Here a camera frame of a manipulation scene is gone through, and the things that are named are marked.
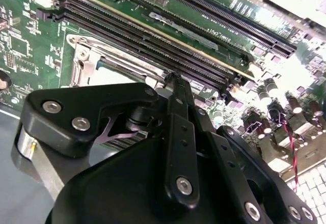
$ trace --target motherboard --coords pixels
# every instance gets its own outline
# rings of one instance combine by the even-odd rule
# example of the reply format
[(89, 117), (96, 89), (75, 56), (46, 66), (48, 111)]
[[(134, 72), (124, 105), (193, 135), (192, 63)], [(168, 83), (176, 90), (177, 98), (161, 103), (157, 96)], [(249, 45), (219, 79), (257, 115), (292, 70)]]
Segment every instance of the motherboard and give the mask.
[(326, 132), (325, 34), (270, 0), (0, 0), (0, 102), (176, 72), (214, 127), (287, 147), (282, 115), (300, 149)]

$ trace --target black bracket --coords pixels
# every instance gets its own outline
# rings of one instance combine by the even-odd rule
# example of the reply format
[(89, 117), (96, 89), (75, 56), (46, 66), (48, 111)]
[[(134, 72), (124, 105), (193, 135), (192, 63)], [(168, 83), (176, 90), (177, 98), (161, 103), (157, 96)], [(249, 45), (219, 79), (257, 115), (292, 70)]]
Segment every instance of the black bracket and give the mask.
[[(187, 81), (171, 74), (165, 86), (170, 96), (143, 83), (27, 96), (21, 115), (26, 133), (72, 161), (87, 156), (99, 136), (149, 132), (72, 178), (58, 196), (53, 223), (316, 223), (310, 208), (238, 133), (225, 126), (215, 131), (207, 112), (194, 105)], [(60, 110), (49, 113), (49, 101)], [(87, 130), (77, 130), (75, 118), (87, 119)], [(160, 208), (168, 210), (163, 215), (154, 208), (161, 200)], [(128, 214), (115, 209), (121, 201)], [(96, 206), (105, 211), (96, 214)]]

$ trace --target robotic arm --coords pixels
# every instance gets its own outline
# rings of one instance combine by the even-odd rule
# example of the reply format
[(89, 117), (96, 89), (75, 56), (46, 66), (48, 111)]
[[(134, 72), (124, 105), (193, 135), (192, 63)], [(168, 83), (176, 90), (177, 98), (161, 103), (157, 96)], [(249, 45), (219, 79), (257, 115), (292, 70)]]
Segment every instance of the robotic arm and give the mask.
[[(146, 139), (90, 167), (94, 144)], [(213, 128), (189, 83), (30, 93), (15, 165), (55, 200), (47, 223), (317, 223), (311, 209), (232, 128)]]

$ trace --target hex bolt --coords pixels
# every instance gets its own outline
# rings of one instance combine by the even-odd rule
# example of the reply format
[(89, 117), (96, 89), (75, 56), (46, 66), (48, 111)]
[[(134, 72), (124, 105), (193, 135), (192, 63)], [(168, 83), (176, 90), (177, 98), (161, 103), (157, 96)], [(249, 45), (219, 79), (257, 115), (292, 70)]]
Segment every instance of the hex bolt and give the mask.
[(43, 103), (42, 107), (50, 114), (57, 114), (62, 110), (61, 105), (55, 101), (46, 101)]
[(87, 131), (91, 128), (91, 123), (89, 120), (83, 117), (76, 117), (72, 120), (71, 125), (78, 131)]

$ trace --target silver cylinder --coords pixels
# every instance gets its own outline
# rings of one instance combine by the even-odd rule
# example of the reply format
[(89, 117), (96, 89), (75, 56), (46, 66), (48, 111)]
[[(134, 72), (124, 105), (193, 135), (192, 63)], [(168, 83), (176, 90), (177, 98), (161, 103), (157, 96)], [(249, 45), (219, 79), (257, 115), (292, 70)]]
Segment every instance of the silver cylinder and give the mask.
[(18, 151), (27, 159), (32, 159), (33, 152), (36, 146), (35, 138), (29, 136), (24, 127), (21, 127), (19, 139), (17, 142)]

